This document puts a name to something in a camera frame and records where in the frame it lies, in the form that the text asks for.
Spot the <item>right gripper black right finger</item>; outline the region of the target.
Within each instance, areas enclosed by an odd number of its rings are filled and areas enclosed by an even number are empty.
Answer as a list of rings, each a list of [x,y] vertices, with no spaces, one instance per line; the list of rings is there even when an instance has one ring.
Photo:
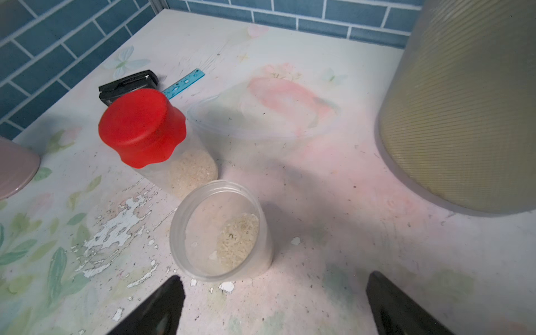
[[[453,332],[379,271],[370,273],[366,292],[380,335],[453,335]]]

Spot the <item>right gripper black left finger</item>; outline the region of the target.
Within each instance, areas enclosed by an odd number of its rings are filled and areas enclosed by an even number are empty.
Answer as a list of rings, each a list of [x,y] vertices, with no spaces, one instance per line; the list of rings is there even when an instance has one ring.
[[[176,334],[186,298],[179,276],[171,276],[108,334]]]

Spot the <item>clear rice jar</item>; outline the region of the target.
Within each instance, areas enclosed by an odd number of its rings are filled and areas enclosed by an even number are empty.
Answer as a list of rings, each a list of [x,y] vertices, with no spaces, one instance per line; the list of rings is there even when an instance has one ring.
[[[260,202],[225,180],[211,181],[181,202],[170,226],[170,250],[181,271],[205,282],[259,276],[274,255]]]

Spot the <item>red lidded rice jar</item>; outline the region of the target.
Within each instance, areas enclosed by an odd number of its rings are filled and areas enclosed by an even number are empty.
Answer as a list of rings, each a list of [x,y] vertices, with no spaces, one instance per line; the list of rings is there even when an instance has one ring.
[[[140,89],[112,103],[99,136],[121,161],[180,200],[219,178],[219,169],[186,116],[163,93]]]

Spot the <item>beige bin with yellow bag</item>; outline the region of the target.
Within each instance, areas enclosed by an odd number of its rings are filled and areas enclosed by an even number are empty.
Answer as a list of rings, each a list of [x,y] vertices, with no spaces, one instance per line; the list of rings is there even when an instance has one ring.
[[[375,126],[388,168],[426,200],[534,210],[534,1],[426,1]]]

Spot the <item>pink pen holder cup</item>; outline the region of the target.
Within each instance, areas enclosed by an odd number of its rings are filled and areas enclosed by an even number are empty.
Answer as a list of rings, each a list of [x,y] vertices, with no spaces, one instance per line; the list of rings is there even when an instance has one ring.
[[[1,137],[1,200],[10,198],[22,190],[34,178],[39,168],[39,155]]]

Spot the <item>teal ruler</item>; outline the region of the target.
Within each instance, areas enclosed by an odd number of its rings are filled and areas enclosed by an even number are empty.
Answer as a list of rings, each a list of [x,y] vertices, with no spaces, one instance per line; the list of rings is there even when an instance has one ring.
[[[199,68],[197,68],[191,73],[189,73],[188,75],[186,75],[185,77],[183,77],[182,79],[178,80],[176,83],[164,89],[162,93],[168,100],[171,100],[174,97],[178,96],[183,91],[185,91],[191,85],[198,82],[204,76],[205,76],[205,73],[201,71]]]

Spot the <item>black stapler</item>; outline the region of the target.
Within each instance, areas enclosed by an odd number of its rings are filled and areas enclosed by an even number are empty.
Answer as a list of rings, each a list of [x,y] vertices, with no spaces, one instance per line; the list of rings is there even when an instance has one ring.
[[[141,71],[100,86],[99,99],[110,106],[128,93],[138,89],[158,89],[158,86],[159,79],[153,71]]]

